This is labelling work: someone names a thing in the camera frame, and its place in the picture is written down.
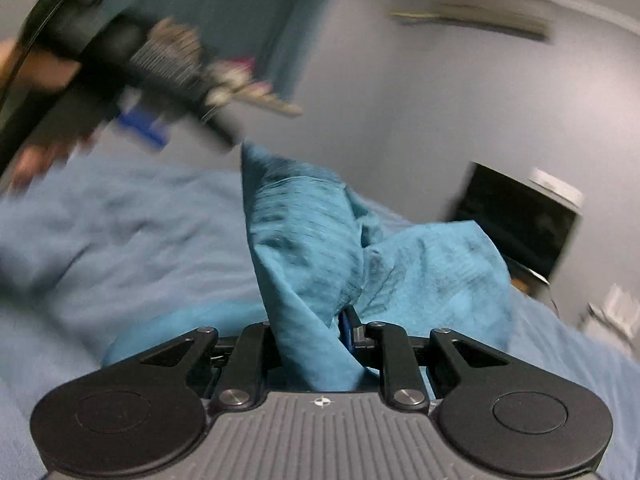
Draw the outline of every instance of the black cord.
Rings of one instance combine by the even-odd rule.
[[[562,319],[560,317],[560,311],[558,310],[558,306],[556,305],[556,300],[554,300],[554,295],[551,293],[551,284],[550,283],[545,283],[545,285],[546,285],[546,290],[548,290],[548,292],[549,292],[549,299],[551,300],[551,303],[553,303],[553,305],[554,305],[554,311],[556,313],[556,317],[558,319]]]

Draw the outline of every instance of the wrinkled sheet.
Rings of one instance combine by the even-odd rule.
[[[374,209],[391,231],[409,225]],[[194,305],[259,301],[240,177],[76,160],[0,204],[0,285],[0,479],[33,479],[44,471],[33,405],[96,369],[118,334]],[[638,366],[533,300],[514,293],[512,304],[509,352],[599,394],[616,424],[601,473],[638,478]]]

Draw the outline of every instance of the black monitor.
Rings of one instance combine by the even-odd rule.
[[[542,192],[474,164],[454,220],[474,220],[505,258],[548,280],[577,216]]]

